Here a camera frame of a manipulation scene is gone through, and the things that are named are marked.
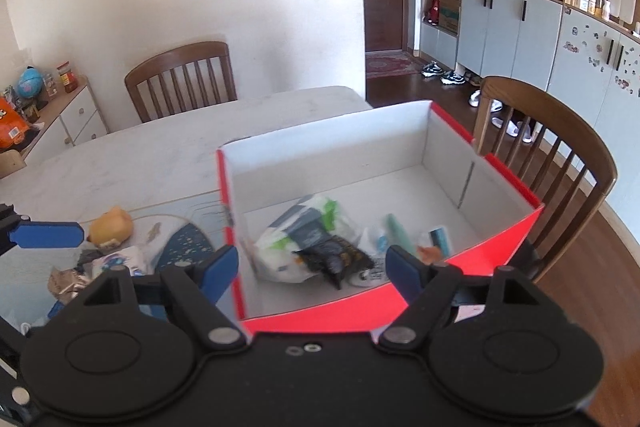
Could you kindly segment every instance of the sticker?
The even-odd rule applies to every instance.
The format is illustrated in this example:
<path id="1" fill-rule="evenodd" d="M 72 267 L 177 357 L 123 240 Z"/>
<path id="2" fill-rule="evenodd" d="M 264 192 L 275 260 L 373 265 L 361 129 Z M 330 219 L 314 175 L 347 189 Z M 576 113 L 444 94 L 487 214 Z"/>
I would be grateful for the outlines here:
<path id="1" fill-rule="evenodd" d="M 571 44 L 571 42 L 567 41 L 566 44 L 563 46 L 564 49 L 571 51 L 572 53 L 580 53 L 580 49 L 578 49 L 576 46 L 574 46 L 573 44 Z"/>

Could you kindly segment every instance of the rug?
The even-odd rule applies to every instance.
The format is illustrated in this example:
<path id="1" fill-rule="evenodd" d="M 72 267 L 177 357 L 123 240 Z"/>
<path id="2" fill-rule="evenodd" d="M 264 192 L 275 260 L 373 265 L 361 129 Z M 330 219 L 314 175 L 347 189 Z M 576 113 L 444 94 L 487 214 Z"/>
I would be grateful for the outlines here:
<path id="1" fill-rule="evenodd" d="M 408 52 L 367 53 L 367 79 L 420 73 L 422 64 Z"/>

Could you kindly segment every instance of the black cabinet handle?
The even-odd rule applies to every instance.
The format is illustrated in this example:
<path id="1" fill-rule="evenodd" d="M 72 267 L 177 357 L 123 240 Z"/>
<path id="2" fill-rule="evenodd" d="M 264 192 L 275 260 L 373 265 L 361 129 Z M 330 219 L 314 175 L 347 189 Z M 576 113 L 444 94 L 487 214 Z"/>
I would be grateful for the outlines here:
<path id="1" fill-rule="evenodd" d="M 609 46 L 609 55 L 607 56 L 607 66 L 609 66 L 609 63 L 611 62 L 611 55 L 613 54 L 613 44 L 614 44 L 614 40 L 611 39 L 611 45 Z"/>
<path id="2" fill-rule="evenodd" d="M 622 55 L 625 54 L 625 47 L 620 46 L 620 58 L 618 59 L 618 65 L 616 66 L 616 71 L 620 71 L 620 64 L 622 63 Z"/>

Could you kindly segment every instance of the wooden chair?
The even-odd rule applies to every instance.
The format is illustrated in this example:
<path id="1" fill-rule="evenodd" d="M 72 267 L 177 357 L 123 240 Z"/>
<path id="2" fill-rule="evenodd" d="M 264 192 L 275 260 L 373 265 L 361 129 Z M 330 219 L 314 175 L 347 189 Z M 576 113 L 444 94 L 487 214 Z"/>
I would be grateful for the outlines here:
<path id="1" fill-rule="evenodd" d="M 530 269 L 530 266 L 517 266 L 518 262 L 515 263 L 515 266 L 524 269 L 524 271 L 529 271 L 530 277 L 538 281 L 562 257 L 591 217 L 596 214 L 598 208 L 616 183 L 618 177 L 616 165 L 606 145 L 588 123 L 562 102 L 537 87 L 511 78 L 490 76 L 482 84 L 481 95 L 478 119 L 474 130 L 474 147 L 478 153 L 482 153 L 483 149 L 485 149 L 484 143 L 489 122 L 492 118 L 492 100 L 500 100 L 508 107 L 506 115 L 503 117 L 504 123 L 500 131 L 498 131 L 491 149 L 491 152 L 495 155 L 500 153 L 500 147 L 504 142 L 507 126 L 513 117 L 514 110 L 524 115 L 524 124 L 520 127 L 518 136 L 513 139 L 511 148 L 506 155 L 505 163 L 508 168 L 516 172 L 517 176 L 531 190 L 542 192 L 539 196 L 546 206 L 536 227 L 542 228 L 542 230 L 532 240 L 533 248 L 531 250 L 535 252 L 534 249 L 539 248 L 547 239 L 552 241 L 551 246 L 542 259 L 537 258 L 534 261 L 533 270 Z M 523 146 L 522 139 L 529 123 L 533 121 L 537 122 L 538 126 L 542 126 L 542 128 L 534 136 L 534 140 L 528 146 L 530 149 L 527 152 L 526 147 Z M 548 142 L 545 141 L 543 144 L 543 137 L 546 131 L 556 135 L 555 142 L 550 146 L 550 151 L 547 153 L 541 149 L 541 144 L 546 150 L 549 149 L 548 146 L 545 147 Z M 562 142 L 571 149 L 565 160 L 561 160 L 560 156 L 556 157 Z M 572 166 L 572 162 L 575 162 L 576 158 L 584 166 L 580 167 L 581 164 L 578 164 L 577 168 Z M 561 167 L 556 172 L 555 177 L 546 179 L 554 161 L 558 162 L 558 165 L 561 164 Z M 535 169 L 532 170 L 532 164 L 540 165 L 539 169 L 537 171 Z M 583 181 L 587 172 L 591 174 L 595 184 L 588 195 L 585 192 L 586 199 L 577 209 L 574 217 L 572 219 L 569 218 L 570 221 L 568 221 L 569 206 L 574 200 L 578 188 L 585 190 L 585 187 L 591 186 L 586 180 Z M 565 179 L 568 173 L 572 174 L 572 181 L 569 178 Z M 568 187 L 562 199 L 555 206 L 553 202 L 556 199 L 556 195 L 560 197 L 559 189 L 561 186 L 566 186 L 567 181 L 571 181 L 570 187 Z M 567 223 L 564 230 L 562 230 L 561 220 Z M 523 256 L 522 251 L 519 251 L 514 256 L 514 259 L 515 257 L 519 257 L 519 263 L 523 263 L 523 259 L 527 255 Z"/>
<path id="2" fill-rule="evenodd" d="M 220 59 L 223 86 L 218 85 L 214 74 L 212 63 L 214 58 Z M 202 68 L 207 70 L 209 85 L 204 82 Z M 171 77 L 172 92 L 167 87 L 166 74 Z M 193 89 L 191 81 L 193 75 L 197 81 L 197 92 Z M 151 100 L 157 118 L 175 114 L 175 102 L 177 102 L 178 112 L 185 112 L 200 106 L 206 107 L 238 99 L 231 71 L 229 48 L 224 42 L 196 42 L 156 55 L 131 70 L 125 77 L 124 83 L 143 123 L 152 119 L 140 91 L 140 85 L 143 83 L 146 83 L 148 88 L 148 97 L 146 98 Z M 158 87 L 164 99 L 163 104 L 158 100 L 156 94 Z M 225 96 L 221 96 L 220 87 L 226 91 Z M 184 88 L 186 88 L 189 97 L 189 104 L 185 104 Z"/>

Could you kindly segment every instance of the shoe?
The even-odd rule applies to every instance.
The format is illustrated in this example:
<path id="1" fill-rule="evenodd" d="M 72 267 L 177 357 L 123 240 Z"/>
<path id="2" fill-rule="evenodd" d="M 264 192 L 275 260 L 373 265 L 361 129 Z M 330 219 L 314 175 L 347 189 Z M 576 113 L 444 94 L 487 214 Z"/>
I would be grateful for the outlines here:
<path id="1" fill-rule="evenodd" d="M 478 107 L 480 105 L 480 90 L 475 90 L 469 99 L 469 105 L 471 107 Z M 502 109 L 502 102 L 500 100 L 493 100 L 491 103 L 491 112 L 500 111 Z"/>
<path id="2" fill-rule="evenodd" d="M 432 76 L 440 76 L 444 73 L 444 70 L 438 65 L 435 60 L 432 60 L 429 64 L 422 68 L 422 74 L 427 78 Z"/>
<path id="3" fill-rule="evenodd" d="M 440 81 L 445 86 L 450 86 L 451 84 L 464 84 L 466 82 L 465 77 L 461 74 L 457 74 L 455 71 L 449 71 L 449 73 L 445 73 L 440 77 Z"/>
<path id="4" fill-rule="evenodd" d="M 503 124 L 503 120 L 501 120 L 500 118 L 492 118 L 491 122 L 498 128 L 500 129 L 502 127 Z M 512 121 L 509 122 L 509 125 L 507 126 L 507 134 L 513 138 L 515 138 L 518 133 L 520 132 L 520 127 L 522 126 L 522 122 L 518 122 L 518 124 L 514 124 Z M 522 137 L 522 141 L 524 143 L 531 143 L 533 141 L 533 138 L 531 136 L 531 130 L 529 129 L 529 126 L 527 125 L 527 128 L 524 132 L 524 136 Z"/>

